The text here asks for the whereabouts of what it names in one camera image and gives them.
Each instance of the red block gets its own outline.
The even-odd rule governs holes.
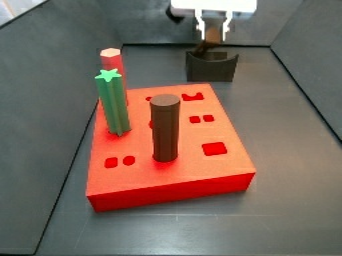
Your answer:
[[[164,93],[187,96],[180,102],[179,156],[159,163],[152,158],[147,98]],[[132,130],[121,137],[108,133],[100,102],[96,110],[87,183],[95,211],[246,190],[255,167],[211,86],[133,89],[127,96]],[[215,122],[189,122],[203,115],[212,115]]]

